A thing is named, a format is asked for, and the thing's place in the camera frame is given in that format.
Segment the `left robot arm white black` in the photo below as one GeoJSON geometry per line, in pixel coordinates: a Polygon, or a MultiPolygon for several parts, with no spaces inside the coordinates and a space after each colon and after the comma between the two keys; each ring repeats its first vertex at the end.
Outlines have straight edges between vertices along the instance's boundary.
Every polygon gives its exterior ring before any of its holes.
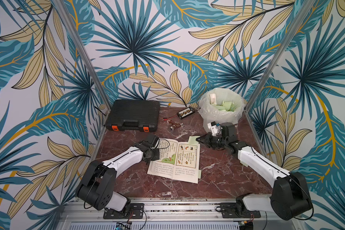
{"type": "Polygon", "coordinates": [[[114,191],[116,179],[135,164],[159,160],[159,144],[160,139],[149,134],[114,158],[103,162],[92,161],[76,189],[76,197],[96,210],[111,209],[123,214],[129,212],[130,199],[114,191]]]}

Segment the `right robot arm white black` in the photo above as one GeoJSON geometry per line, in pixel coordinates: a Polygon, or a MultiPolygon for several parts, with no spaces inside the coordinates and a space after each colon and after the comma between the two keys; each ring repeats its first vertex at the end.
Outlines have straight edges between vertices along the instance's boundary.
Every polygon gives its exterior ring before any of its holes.
{"type": "Polygon", "coordinates": [[[211,131],[196,138],[196,141],[213,150],[227,150],[244,166],[256,171],[272,187],[270,195],[246,194],[236,197],[231,207],[220,207],[222,213],[235,213],[239,217],[255,212],[273,212],[282,220],[298,219],[299,215],[314,211],[304,175],[290,172],[257,152],[252,146],[237,137],[232,123],[215,122],[211,131]]]}

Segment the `Chinese picture book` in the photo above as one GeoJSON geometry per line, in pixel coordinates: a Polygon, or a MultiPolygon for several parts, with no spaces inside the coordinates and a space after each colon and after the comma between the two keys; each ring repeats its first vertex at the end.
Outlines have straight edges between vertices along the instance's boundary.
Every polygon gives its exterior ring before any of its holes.
{"type": "Polygon", "coordinates": [[[147,174],[197,184],[200,144],[160,139],[160,158],[149,164],[147,174]]]}

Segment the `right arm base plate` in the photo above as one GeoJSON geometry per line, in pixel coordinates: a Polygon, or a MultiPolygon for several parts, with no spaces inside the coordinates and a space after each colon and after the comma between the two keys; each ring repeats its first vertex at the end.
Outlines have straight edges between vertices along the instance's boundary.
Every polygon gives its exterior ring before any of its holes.
{"type": "Polygon", "coordinates": [[[241,203],[220,203],[215,210],[221,213],[224,219],[256,219],[261,217],[259,211],[249,211],[241,203]]]}

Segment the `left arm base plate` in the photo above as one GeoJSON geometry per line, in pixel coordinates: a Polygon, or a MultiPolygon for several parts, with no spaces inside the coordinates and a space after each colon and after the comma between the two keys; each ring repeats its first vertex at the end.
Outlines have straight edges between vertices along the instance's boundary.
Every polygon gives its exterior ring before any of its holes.
{"type": "Polygon", "coordinates": [[[121,211],[105,208],[103,219],[143,219],[144,204],[130,203],[121,211]]]}

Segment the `green sticky note top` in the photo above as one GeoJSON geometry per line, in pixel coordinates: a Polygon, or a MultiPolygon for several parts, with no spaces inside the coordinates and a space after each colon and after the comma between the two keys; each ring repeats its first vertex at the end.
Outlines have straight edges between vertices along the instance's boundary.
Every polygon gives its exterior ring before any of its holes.
{"type": "Polygon", "coordinates": [[[188,139],[188,143],[191,145],[199,145],[199,142],[196,140],[199,136],[190,136],[188,139]]]}

